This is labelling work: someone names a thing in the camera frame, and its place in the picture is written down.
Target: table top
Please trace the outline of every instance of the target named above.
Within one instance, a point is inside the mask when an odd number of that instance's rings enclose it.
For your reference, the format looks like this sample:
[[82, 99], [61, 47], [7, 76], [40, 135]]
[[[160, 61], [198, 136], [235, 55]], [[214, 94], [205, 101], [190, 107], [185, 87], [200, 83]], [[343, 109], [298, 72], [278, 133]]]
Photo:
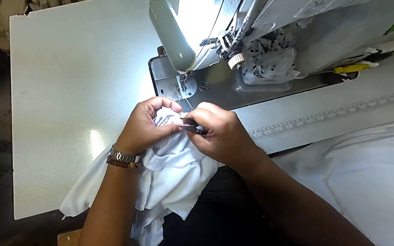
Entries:
[[[135, 104], [155, 96], [148, 61], [161, 43], [148, 8], [88, 0], [10, 18], [15, 219], [58, 209]], [[346, 114], [353, 104], [365, 109]], [[394, 57], [353, 81], [235, 111], [267, 153], [394, 121]]]
[[155, 91], [148, 0], [84, 1], [10, 18], [15, 219], [55, 210]]

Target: white fabric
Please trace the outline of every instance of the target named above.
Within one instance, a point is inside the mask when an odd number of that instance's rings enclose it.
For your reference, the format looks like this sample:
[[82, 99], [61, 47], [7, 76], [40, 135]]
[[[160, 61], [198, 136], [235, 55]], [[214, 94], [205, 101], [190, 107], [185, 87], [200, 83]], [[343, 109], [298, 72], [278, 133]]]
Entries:
[[[156, 126], [182, 123], [179, 117], [184, 115], [162, 108], [154, 122]], [[88, 166], [66, 196], [60, 206], [65, 216], [79, 215], [92, 205], [106, 173], [109, 150], [110, 146]], [[142, 163], [131, 236], [140, 245], [156, 246], [163, 239], [163, 217], [175, 212], [185, 220], [218, 163], [201, 154], [185, 131], [147, 149]]]
[[394, 246], [394, 123], [274, 159], [377, 246]]

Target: yellow handle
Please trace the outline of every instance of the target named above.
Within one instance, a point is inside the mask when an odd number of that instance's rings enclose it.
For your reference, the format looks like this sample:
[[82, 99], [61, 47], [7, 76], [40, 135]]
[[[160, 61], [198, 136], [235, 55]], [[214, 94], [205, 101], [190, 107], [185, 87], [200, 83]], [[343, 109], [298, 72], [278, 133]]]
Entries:
[[350, 65], [346, 67], [336, 67], [334, 68], [334, 73], [335, 74], [341, 74], [341, 73], [351, 73], [351, 72], [359, 72], [363, 69], [368, 68], [368, 64], [358, 64], [358, 65]]

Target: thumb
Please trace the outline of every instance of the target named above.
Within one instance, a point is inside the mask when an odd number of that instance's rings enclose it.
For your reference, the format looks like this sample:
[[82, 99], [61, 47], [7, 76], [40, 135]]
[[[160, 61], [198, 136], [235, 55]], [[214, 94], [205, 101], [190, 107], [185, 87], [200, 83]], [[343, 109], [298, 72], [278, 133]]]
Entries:
[[156, 140], [161, 140], [164, 137], [168, 137], [169, 135], [177, 132], [183, 131], [182, 128], [179, 127], [179, 124], [169, 124], [165, 126], [156, 126]]

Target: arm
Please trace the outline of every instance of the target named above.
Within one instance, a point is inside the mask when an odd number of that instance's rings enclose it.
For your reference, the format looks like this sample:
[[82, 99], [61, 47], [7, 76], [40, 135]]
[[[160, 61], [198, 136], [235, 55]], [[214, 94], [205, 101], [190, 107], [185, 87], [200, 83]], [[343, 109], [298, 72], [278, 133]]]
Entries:
[[234, 112], [203, 102], [186, 117], [209, 131], [205, 137], [188, 132], [200, 152], [242, 176], [271, 223], [294, 242], [373, 246], [331, 205], [291, 178], [257, 147]]
[[[156, 110], [169, 107], [176, 112], [182, 107], [171, 99], [151, 98], [136, 105], [119, 136], [115, 149], [136, 155], [168, 135], [182, 131], [176, 124], [155, 126]], [[114, 165], [107, 167], [101, 187], [86, 218], [80, 246], [129, 245], [134, 219], [137, 170]]]

